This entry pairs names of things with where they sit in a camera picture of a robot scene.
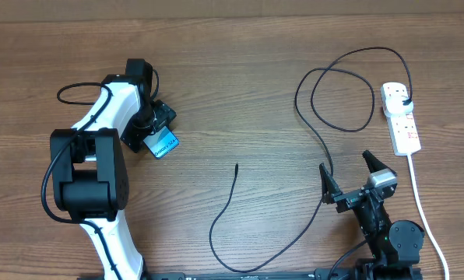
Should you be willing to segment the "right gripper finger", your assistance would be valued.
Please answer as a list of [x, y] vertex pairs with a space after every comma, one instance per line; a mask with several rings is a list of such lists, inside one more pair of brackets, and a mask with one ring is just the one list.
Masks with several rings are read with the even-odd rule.
[[370, 173], [375, 173], [386, 169], [391, 170], [390, 167], [388, 167], [382, 161], [377, 159], [369, 150], [363, 151], [362, 156], [367, 164], [367, 168], [369, 169]]
[[325, 164], [319, 165], [319, 172], [322, 180], [322, 200], [326, 204], [333, 204], [335, 197], [340, 196], [342, 191], [339, 189], [339, 185], [334, 180], [333, 176], [326, 169]]

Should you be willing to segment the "blue Samsung Galaxy smartphone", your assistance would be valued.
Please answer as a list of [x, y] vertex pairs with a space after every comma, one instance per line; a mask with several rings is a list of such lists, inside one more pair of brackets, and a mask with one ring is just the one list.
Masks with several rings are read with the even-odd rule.
[[157, 159], [163, 158], [179, 144], [177, 137], [168, 127], [163, 127], [154, 135], [148, 135], [143, 142]]

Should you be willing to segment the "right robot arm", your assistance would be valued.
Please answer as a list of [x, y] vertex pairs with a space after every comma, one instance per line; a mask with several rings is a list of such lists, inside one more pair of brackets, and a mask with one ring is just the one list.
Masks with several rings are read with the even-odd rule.
[[336, 211], [353, 211], [364, 240], [340, 257], [330, 269], [315, 270], [317, 279], [422, 279], [420, 250], [425, 231], [416, 222], [393, 222], [385, 210], [385, 199], [394, 195], [397, 173], [370, 151], [362, 153], [369, 169], [366, 184], [343, 192], [324, 164], [319, 165], [322, 201], [336, 205]]

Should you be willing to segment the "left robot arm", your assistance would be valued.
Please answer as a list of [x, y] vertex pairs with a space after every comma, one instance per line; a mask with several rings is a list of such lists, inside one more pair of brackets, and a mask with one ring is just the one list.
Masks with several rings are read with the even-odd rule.
[[157, 99], [159, 75], [142, 58], [128, 59], [124, 74], [107, 75], [98, 87], [87, 115], [51, 134], [41, 203], [53, 220], [85, 230], [103, 279], [148, 279], [125, 216], [129, 182], [121, 147], [162, 158], [179, 144], [169, 128], [177, 114]]

